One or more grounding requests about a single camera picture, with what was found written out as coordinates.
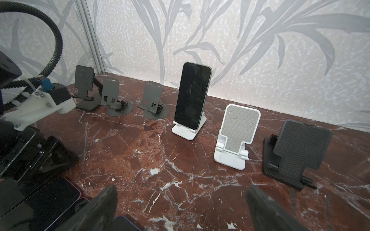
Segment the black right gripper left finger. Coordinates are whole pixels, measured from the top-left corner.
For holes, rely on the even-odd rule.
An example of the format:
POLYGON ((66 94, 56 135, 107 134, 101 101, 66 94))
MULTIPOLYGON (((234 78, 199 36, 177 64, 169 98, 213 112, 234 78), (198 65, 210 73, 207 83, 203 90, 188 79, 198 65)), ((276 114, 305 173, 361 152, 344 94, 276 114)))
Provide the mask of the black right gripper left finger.
POLYGON ((117 188, 110 185, 56 230, 110 231, 117 204, 117 188))

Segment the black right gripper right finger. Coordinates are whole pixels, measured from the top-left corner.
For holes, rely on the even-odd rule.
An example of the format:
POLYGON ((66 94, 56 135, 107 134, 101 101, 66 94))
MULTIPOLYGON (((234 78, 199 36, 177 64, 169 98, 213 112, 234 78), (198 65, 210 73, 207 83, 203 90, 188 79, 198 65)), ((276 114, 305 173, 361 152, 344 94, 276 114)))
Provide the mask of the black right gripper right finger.
POLYGON ((307 231, 271 196, 251 185, 246 194, 251 219, 256 231, 307 231))

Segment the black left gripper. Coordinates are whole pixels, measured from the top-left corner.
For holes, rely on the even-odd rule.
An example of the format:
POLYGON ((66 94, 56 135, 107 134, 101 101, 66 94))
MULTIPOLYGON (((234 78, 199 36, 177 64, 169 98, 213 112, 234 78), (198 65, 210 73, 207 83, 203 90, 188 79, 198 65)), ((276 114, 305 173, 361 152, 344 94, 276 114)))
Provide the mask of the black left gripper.
POLYGON ((17 131, 1 120, 1 179, 30 182, 71 168, 78 160, 55 136, 48 138, 35 127, 17 131))

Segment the purple-edged phone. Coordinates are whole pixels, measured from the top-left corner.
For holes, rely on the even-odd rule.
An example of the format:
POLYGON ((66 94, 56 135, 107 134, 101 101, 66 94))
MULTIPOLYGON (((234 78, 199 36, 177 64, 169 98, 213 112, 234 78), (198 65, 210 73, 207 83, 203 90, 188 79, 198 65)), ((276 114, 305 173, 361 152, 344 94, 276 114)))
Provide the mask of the purple-edged phone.
POLYGON ((73 217, 79 210, 81 210, 90 200, 87 198, 78 199, 70 208, 68 208, 48 229, 47 231, 54 231, 63 223, 73 217))

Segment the pink-edged phone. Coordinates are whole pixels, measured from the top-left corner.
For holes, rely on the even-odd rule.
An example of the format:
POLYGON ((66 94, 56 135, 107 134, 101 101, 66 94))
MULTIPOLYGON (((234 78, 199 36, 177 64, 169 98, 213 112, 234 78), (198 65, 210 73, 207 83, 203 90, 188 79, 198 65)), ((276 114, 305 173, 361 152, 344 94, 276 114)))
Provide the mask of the pink-edged phone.
POLYGON ((1 218, 2 231, 45 231, 81 196, 66 178, 59 177, 1 218))

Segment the black folding stand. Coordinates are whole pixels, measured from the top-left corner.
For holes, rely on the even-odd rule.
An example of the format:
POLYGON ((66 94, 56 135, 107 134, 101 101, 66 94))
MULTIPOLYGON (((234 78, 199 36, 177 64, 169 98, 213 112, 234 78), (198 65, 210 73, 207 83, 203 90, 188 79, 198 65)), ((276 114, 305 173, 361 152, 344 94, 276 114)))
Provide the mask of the black folding stand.
POLYGON ((304 187, 316 190, 304 171, 307 167, 320 168, 331 138, 329 129, 285 120, 279 135, 264 139, 263 174, 297 190, 304 187))
POLYGON ((82 101, 77 104, 77 109, 93 112, 101 106, 103 84, 95 77, 92 67, 82 65, 76 66, 75 88, 78 90, 78 93, 77 95, 72 95, 72 97, 82 99, 82 101), (88 92, 93 90, 93 85, 98 88, 98 92, 93 96, 88 96, 88 92))

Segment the blue-edged phone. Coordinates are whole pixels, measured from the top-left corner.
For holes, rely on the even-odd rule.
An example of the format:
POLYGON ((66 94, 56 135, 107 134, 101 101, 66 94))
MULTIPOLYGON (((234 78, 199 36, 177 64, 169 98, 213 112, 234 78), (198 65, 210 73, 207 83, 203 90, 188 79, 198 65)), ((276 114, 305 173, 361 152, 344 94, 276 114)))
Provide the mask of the blue-edged phone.
POLYGON ((124 216, 116 217, 111 225, 111 231, 141 231, 124 216))

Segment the white stand right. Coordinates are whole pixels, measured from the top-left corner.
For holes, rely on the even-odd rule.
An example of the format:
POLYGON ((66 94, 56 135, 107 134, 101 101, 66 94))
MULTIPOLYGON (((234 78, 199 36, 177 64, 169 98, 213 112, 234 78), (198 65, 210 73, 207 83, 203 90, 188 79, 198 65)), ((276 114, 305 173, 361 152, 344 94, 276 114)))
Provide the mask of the white stand right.
POLYGON ((229 104, 224 113, 216 142, 214 160, 220 164, 244 170, 249 160, 246 146, 252 144, 261 118, 259 110, 229 104))

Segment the white stand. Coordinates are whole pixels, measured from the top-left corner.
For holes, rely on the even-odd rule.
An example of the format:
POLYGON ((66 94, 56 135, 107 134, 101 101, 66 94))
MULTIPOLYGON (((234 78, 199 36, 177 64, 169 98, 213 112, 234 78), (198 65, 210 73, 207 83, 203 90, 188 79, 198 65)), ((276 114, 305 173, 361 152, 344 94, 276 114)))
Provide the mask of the white stand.
POLYGON ((189 140, 189 141, 192 141, 194 140, 194 138, 196 137, 196 135, 198 134, 198 132, 200 131, 200 129, 203 127, 203 125, 205 124, 207 118, 205 116, 205 112, 202 112, 202 116, 201 116, 201 119, 200 119, 200 123, 199 123, 199 126, 196 130, 193 130, 193 129, 190 129, 184 125, 181 125, 181 124, 178 124, 177 122, 173 122, 174 124, 174 127, 172 128, 172 133, 186 139, 186 140, 189 140))
POLYGON ((246 146, 252 144, 261 118, 259 110, 229 104, 224 113, 216 142, 214 160, 220 164, 244 170, 249 160, 246 146))

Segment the round grey stand left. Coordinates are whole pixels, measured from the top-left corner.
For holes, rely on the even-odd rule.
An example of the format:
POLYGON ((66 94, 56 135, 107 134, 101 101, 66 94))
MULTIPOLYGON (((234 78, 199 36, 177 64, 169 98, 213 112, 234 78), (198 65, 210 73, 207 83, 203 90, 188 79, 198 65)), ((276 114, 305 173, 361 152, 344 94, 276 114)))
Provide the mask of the round grey stand left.
POLYGON ((103 81, 101 105, 107 108, 106 114, 108 116, 120 117, 132 112, 133 104, 127 101, 120 101, 118 96, 119 81, 115 78, 105 78, 103 81))

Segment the round grey stand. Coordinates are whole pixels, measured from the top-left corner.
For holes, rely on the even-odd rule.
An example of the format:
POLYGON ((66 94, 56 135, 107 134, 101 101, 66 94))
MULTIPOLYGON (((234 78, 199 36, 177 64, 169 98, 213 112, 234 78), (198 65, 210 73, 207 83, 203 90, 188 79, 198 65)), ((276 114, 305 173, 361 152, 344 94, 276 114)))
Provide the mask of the round grey stand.
POLYGON ((163 86, 160 83, 147 81, 144 94, 138 108, 143 110, 144 117, 151 120, 164 119, 169 115, 167 106, 161 103, 163 86))
POLYGON ((120 117, 132 112, 133 104, 127 101, 120 101, 118 96, 119 81, 115 78, 105 78, 103 81, 101 105, 107 108, 106 114, 108 116, 120 117))

